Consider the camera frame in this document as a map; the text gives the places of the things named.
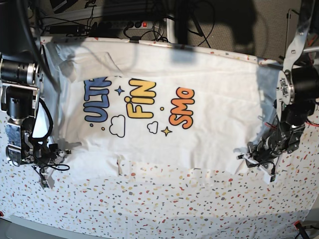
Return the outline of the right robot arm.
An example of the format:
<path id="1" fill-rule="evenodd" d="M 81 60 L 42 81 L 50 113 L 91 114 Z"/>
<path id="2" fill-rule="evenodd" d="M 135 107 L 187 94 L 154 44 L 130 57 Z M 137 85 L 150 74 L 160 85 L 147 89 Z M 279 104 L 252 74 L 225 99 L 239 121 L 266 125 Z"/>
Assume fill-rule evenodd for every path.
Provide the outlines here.
<path id="1" fill-rule="evenodd" d="M 47 65 L 37 26 L 30 26 L 27 9 L 36 13 L 36 1 L 0 2 L 0 109 L 9 119 L 5 127 L 5 149 L 10 165 L 30 165 L 42 188 L 53 188 L 54 171 L 67 171 L 64 158 L 69 150 L 49 144 L 53 118 L 41 98 L 43 79 L 58 86 Z"/>

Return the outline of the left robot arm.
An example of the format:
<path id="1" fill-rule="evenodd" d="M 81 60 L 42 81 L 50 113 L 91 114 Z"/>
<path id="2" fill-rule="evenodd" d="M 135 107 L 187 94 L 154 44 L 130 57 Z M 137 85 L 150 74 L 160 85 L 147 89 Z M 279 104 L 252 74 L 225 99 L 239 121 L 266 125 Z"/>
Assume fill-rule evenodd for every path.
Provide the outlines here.
<path id="1" fill-rule="evenodd" d="M 319 2 L 303 0 L 296 33 L 278 76 L 273 121 L 261 139 L 249 142 L 247 153 L 238 156 L 248 168 L 262 171 L 266 184 L 276 181 L 280 156 L 299 148 L 306 125 L 318 126 L 309 117 L 319 104 L 319 47 L 306 45 L 308 36 L 318 33 Z"/>

